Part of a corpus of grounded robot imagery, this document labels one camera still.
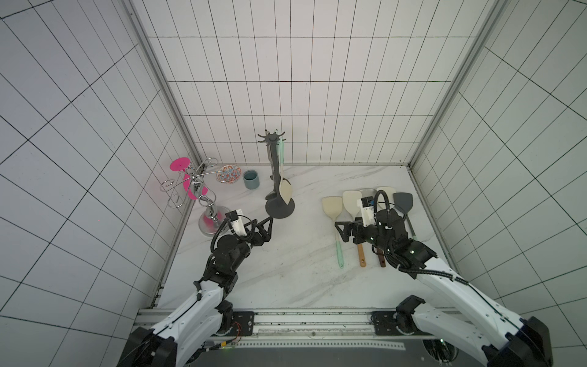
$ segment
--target metal spatula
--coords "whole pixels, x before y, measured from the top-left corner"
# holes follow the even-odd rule
[[[334,238],[336,240],[336,256],[338,257],[338,266],[343,268],[345,261],[342,258],[342,248],[340,247],[340,241],[338,240],[338,231],[334,226],[336,219],[342,213],[342,198],[340,196],[329,196],[322,198],[322,210],[327,216],[332,219],[332,229],[334,230]]]
[[[409,212],[414,205],[414,197],[410,193],[395,193],[393,195],[393,202],[395,204],[395,209],[404,214],[407,220],[407,225],[410,227],[412,238],[417,241],[418,238],[414,232],[414,227],[411,226],[410,217],[407,216],[407,212]]]
[[[346,211],[349,212],[351,220],[355,220],[355,217],[361,211],[361,208],[357,204],[357,200],[360,200],[362,197],[361,192],[357,190],[348,190],[342,193],[342,203],[344,204]],[[357,250],[359,251],[359,265],[364,268],[367,266],[367,262],[365,261],[363,244],[357,244]]]

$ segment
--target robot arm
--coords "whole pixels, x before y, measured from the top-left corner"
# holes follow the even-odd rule
[[[386,209],[377,212],[383,196]],[[336,222],[344,242],[368,242],[383,251],[387,262],[418,279],[454,303],[473,324],[457,320],[427,305],[414,295],[406,298],[394,315],[396,328],[405,335],[417,329],[445,339],[488,366],[552,366],[548,328],[532,317],[524,320],[458,276],[437,254],[408,238],[404,218],[389,208],[384,191],[362,198],[362,220]]]
[[[271,239],[273,218],[243,224],[242,211],[227,213],[217,235],[212,238],[211,254],[202,279],[195,281],[196,291],[175,311],[151,329],[134,330],[123,349],[117,367],[180,367],[206,351],[201,349],[211,335],[225,335],[231,329],[232,303],[225,300],[237,282],[237,268],[251,253]],[[232,234],[216,239],[225,225]],[[226,343],[208,350],[219,349]]]

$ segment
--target patterned plate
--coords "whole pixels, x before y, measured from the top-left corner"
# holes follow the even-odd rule
[[[239,177],[241,177],[241,168],[232,164],[222,167],[220,172],[216,174],[216,179],[219,182],[226,183],[234,183]]]

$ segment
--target pink lid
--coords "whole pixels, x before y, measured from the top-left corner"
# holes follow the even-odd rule
[[[183,171],[187,166],[190,165],[190,159],[188,157],[178,158],[171,162],[169,169],[175,172]]]

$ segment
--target teal ceramic cup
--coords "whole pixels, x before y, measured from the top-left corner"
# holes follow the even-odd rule
[[[259,174],[255,170],[248,170],[242,175],[242,180],[245,181],[245,187],[249,190],[254,190],[259,187]]]

